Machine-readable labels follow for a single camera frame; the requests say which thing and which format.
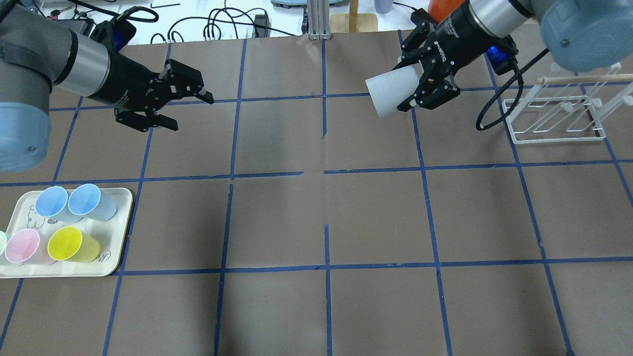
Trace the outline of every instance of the pink plastic cup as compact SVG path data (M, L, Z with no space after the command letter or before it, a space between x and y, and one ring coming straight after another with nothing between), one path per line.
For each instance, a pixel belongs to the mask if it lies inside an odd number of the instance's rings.
M14 264L51 265L55 260L48 255L49 239L33 229L20 230L6 243L4 257Z

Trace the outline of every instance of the gray robot arm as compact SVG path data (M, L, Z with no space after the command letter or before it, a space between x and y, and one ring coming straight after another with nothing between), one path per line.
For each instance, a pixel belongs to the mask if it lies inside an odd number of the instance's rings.
M114 31L135 32L122 16L87 38L15 3L0 0L0 173L31 169L46 157L53 86L112 106L117 122L144 132L178 129L158 113L173 99L213 104L200 71L168 60L152 72L118 53Z

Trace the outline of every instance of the yellow plastic cup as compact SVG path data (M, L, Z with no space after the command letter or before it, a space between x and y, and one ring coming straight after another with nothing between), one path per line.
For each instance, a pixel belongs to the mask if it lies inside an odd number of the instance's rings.
M101 245L74 226L57 230L48 241L48 254L53 260L89 263L101 251Z

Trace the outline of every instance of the white tray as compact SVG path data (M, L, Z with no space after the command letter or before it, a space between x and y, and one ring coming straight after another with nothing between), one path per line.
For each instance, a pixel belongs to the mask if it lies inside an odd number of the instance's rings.
M57 261L52 265L27 265L11 264L3 254L0 257L0 278L99 277L114 272L121 260L127 223L132 212L132 192L126 188L103 188L103 192L116 203L115 216L106 222L83 218L74 224L37 215L35 201L41 192L30 191L18 199L6 231L7 236L12 236L22 229L31 228L50 237L62 227L72 225L99 241L101 244L99 256L89 264Z

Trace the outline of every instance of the orange object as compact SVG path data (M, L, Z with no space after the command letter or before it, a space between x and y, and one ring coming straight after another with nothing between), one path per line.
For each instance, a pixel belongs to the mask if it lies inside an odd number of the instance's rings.
M431 0L429 3L429 14L433 16L437 22L444 21L456 8L465 0Z

